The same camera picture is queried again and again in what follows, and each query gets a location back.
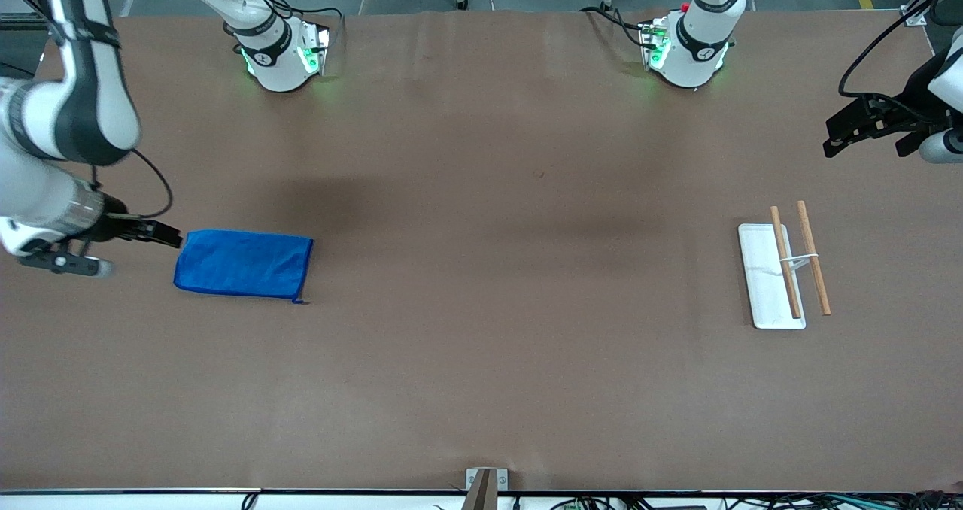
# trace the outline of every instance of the wooden stick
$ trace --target wooden stick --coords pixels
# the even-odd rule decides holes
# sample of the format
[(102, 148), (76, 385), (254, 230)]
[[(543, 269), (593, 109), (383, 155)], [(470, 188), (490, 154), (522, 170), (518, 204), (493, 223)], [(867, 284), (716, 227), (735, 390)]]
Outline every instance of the wooden stick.
[[(813, 241), (813, 229), (809, 227), (809, 213), (806, 212), (806, 202), (799, 199), (795, 202), (799, 210), (799, 222), (802, 223), (802, 241), (806, 245), (807, 255), (815, 255), (816, 243)], [(822, 267), (819, 267), (819, 257), (810, 257), (809, 266), (813, 268), (813, 280), (816, 281), (816, 295), (819, 296), (819, 308), (823, 316), (833, 314), (829, 310), (829, 296), (826, 295), (826, 283), (822, 281)]]
[(788, 264), (787, 248), (785, 248), (785, 236), (782, 232), (782, 221), (779, 219), (779, 208), (773, 205), (770, 208), (773, 215), (773, 231), (776, 235), (776, 248), (779, 249), (780, 265), (783, 270), (783, 281), (785, 283), (785, 294), (788, 295), (788, 307), (792, 312), (793, 318), (802, 318), (802, 310), (799, 308), (799, 298), (795, 294), (795, 281), (792, 280), (792, 269)]

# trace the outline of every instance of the white tray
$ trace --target white tray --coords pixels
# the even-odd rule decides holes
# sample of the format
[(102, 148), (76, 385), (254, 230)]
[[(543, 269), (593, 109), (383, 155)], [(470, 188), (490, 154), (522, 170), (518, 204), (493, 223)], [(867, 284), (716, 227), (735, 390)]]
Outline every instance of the white tray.
[[(788, 230), (783, 228), (787, 256), (792, 256), (788, 243)], [(739, 246), (743, 251), (743, 270), (746, 271), (746, 286), (749, 288), (749, 305), (752, 308), (752, 325), (759, 329), (803, 329), (806, 315), (792, 318), (788, 297), (785, 294), (782, 270), (779, 264), (779, 250), (771, 224), (740, 224)], [(799, 281), (792, 272), (795, 283), (795, 296), (802, 309), (799, 297)]]

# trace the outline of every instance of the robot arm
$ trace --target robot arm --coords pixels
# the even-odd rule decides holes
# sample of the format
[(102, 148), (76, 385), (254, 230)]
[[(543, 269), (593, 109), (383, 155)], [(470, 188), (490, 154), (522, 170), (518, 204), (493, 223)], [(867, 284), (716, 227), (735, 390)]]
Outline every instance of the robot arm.
[(932, 164), (963, 163), (963, 29), (950, 46), (913, 72), (900, 95), (863, 93), (826, 120), (823, 153), (832, 158), (851, 144), (908, 132), (895, 142), (899, 156), (919, 151)]
[(102, 275), (109, 264), (70, 255), (70, 240), (179, 246), (180, 239), (167, 226), (130, 218), (122, 202), (45, 161), (114, 164), (135, 149), (141, 130), (107, 0), (44, 2), (63, 79), (0, 78), (0, 239), (28, 266)]
[(278, 16), (268, 0), (202, 0), (241, 43), (248, 72), (269, 91), (284, 93), (320, 74), (328, 31), (295, 16)]
[(648, 68), (680, 87), (698, 87), (722, 68), (729, 37), (746, 10), (746, 0), (692, 0), (688, 10), (676, 10), (653, 21), (644, 53)]

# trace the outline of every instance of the blue cloth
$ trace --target blue cloth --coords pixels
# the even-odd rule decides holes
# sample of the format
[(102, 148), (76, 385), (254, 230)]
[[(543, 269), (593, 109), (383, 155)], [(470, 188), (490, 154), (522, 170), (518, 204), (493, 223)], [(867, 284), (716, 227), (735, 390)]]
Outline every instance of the blue cloth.
[(236, 229), (189, 232), (175, 286), (202, 294), (299, 300), (314, 239)]

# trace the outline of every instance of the brown paper tablecloth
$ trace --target brown paper tablecloth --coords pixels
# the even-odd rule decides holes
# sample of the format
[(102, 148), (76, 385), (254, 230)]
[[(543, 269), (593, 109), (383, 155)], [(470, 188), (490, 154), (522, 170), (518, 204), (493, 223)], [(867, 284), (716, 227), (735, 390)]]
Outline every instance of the brown paper tablecloth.
[[(269, 94), (213, 17), (118, 21), (165, 220), (317, 239), (305, 297), (0, 257), (2, 487), (918, 490), (963, 479), (963, 168), (822, 157), (891, 12), (747, 14), (697, 92), (585, 14), (351, 17)], [(898, 30), (853, 88), (928, 58)], [(56, 61), (48, 53), (47, 63)], [(56, 64), (48, 65), (54, 74)], [(131, 158), (102, 173), (163, 200)], [(736, 228), (806, 199), (834, 315), (753, 329)]]

